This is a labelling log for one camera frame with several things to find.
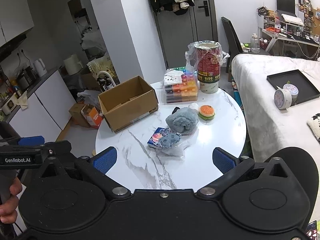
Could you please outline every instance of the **hamburger toy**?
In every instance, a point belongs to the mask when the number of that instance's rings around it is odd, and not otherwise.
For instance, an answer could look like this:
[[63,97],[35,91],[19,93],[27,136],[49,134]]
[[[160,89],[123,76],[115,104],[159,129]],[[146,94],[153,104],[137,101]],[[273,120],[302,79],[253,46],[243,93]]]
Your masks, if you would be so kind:
[[212,106],[204,105],[199,108],[199,117],[203,120],[212,120],[215,116],[215,112]]

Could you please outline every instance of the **gray door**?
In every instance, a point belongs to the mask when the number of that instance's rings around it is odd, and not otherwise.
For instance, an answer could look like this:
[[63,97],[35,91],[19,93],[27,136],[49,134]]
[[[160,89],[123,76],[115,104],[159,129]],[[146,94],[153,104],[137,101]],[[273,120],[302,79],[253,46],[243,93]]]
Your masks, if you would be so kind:
[[189,7],[184,15],[162,11],[157,14],[156,20],[167,68],[186,65],[185,52],[190,43],[218,41],[213,0],[195,0],[195,6]]

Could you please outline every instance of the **bed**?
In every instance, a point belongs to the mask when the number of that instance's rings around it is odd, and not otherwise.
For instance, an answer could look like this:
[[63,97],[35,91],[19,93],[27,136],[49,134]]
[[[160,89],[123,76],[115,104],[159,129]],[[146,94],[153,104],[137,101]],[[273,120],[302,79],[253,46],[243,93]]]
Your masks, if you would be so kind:
[[[299,69],[320,91],[320,62],[264,55],[237,55],[231,64],[239,91],[256,162],[263,162],[285,147],[307,151],[320,169],[320,143],[307,125],[307,120],[320,113],[320,98],[279,110],[274,104],[275,89],[267,76]],[[320,194],[313,220],[320,219]]]

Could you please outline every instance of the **laptop screen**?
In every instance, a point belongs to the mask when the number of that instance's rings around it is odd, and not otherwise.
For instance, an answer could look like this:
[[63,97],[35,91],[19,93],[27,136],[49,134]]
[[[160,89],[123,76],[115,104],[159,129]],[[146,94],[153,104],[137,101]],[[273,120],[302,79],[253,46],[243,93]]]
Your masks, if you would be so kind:
[[295,0],[277,0],[277,10],[295,13]]

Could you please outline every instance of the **range hood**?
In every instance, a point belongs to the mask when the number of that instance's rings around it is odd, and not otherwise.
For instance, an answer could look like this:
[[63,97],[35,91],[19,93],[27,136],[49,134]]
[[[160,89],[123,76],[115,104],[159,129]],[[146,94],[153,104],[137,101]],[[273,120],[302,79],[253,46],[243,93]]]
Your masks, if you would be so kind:
[[23,33],[2,45],[0,47],[0,62],[7,58],[17,47],[19,47],[26,38],[27,36]]

